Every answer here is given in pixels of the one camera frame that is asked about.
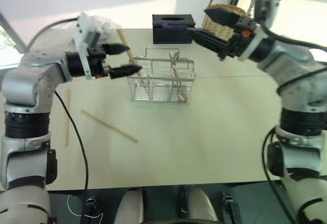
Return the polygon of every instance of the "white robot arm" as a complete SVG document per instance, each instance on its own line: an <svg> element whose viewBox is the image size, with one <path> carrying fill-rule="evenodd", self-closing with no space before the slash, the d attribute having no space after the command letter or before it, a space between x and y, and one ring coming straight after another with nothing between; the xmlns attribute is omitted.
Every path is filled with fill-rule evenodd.
<svg viewBox="0 0 327 224"><path fill-rule="evenodd" d="M129 48L99 45L99 32L85 14L77 21L77 52L30 52L3 79L6 132L2 137L0 180L1 224L51 224L49 196L45 189L57 177L56 151L51 149L49 116L56 87L73 77L132 75L141 67L111 68L106 55Z"/></svg>
<svg viewBox="0 0 327 224"><path fill-rule="evenodd" d="M325 154L327 68L314 60L308 47L327 49L270 32L278 3L255 0L254 20L221 8L206 9L213 21L234 29L228 42L203 30L189 32L221 59L251 59L277 82L283 109L279 125L265 139L277 138L268 145L267 167L281 178L298 223L327 223L327 181L319 178Z"/></svg>

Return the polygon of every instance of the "metal bracket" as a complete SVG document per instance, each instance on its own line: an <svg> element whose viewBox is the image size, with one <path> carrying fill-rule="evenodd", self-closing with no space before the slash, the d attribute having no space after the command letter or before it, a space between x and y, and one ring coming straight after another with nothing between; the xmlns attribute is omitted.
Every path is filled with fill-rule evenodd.
<svg viewBox="0 0 327 224"><path fill-rule="evenodd" d="M276 127L283 151L284 167L321 172L324 162L325 132L318 136L299 136Z"/></svg>
<svg viewBox="0 0 327 224"><path fill-rule="evenodd" d="M230 216L231 223L242 224L239 204L233 201L233 197L230 195L224 195L223 202L224 202L226 214Z"/></svg>
<svg viewBox="0 0 327 224"><path fill-rule="evenodd" d="M176 201L176 213L178 218L188 217L188 202L187 202L187 186L181 185L178 187L177 201Z"/></svg>
<svg viewBox="0 0 327 224"><path fill-rule="evenodd" d="M88 216L95 216L96 211L97 211L97 201L96 201L96 197L92 196L92 197L88 197L86 200L85 204L85 215ZM92 219L91 218L82 218L81 219L81 224L91 224Z"/></svg>
<svg viewBox="0 0 327 224"><path fill-rule="evenodd" d="M91 69L87 60L87 48L94 48L100 36L101 31L91 22L85 13L81 13L74 29L74 41L87 80L92 78Z"/></svg>
<svg viewBox="0 0 327 224"><path fill-rule="evenodd" d="M275 20L280 0L255 0L254 20L264 21L264 25L270 28Z"/></svg>

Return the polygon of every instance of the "tissue box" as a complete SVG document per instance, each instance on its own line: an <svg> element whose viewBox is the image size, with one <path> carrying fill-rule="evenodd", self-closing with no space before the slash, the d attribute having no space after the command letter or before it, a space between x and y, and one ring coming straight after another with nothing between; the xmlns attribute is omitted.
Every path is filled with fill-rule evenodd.
<svg viewBox="0 0 327 224"><path fill-rule="evenodd" d="M152 14L153 43L191 43L187 28L194 28L190 14Z"/></svg>

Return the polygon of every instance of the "chopstick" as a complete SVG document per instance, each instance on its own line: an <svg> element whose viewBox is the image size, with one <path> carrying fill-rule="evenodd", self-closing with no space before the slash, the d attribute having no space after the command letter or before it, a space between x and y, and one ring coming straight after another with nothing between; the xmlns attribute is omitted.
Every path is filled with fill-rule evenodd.
<svg viewBox="0 0 327 224"><path fill-rule="evenodd" d="M101 123L101 124L103 124L103 125L105 125L105 126L107 126L107 127L109 127L109 128L112 128L112 129L116 130L117 132L121 133L122 135L124 135L124 136L130 138L131 140L133 140L133 141L135 141L135 142L138 142L138 139L137 139L137 138L135 138L135 137L129 135L128 133L122 131L120 128L117 128L116 126L112 125L111 123L107 123L107 122L105 122L105 121L100 120L99 118L97 118L96 116L94 116L93 114L89 113L89 112L86 111L86 110L81 109L81 111L82 111L84 114L88 115L89 117L95 119L95 120L98 121L99 123Z"/></svg>
<svg viewBox="0 0 327 224"><path fill-rule="evenodd" d="M118 35L119 35L119 38L120 38L121 41L122 41L122 44L128 46L128 44L127 44L127 40L126 40L126 38L125 38L125 35L124 35L123 30L122 30L121 28L118 28L118 29L117 29L117 33L118 33ZM131 62L131 64L136 64L136 61L135 61L135 59L134 59L134 57L133 57L132 52L131 52L130 49L127 50L127 55L128 55L128 57L129 57L129 61ZM139 77L142 76L140 72L138 72L138 73L136 73L136 74L137 74ZM144 80L140 79L139 81L140 81L141 84L143 84L143 87L146 88L147 84L144 82Z"/></svg>

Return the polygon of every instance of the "metal utensil holder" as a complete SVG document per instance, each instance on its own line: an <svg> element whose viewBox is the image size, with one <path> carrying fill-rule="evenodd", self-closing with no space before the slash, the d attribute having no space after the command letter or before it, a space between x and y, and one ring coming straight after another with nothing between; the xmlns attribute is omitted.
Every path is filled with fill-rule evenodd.
<svg viewBox="0 0 327 224"><path fill-rule="evenodd" d="M171 50L169 59L148 57L148 50ZM145 49L144 56L134 58L143 68L141 75L127 77L132 100L189 103L192 85L196 77L195 63L179 58L177 48Z"/></svg>

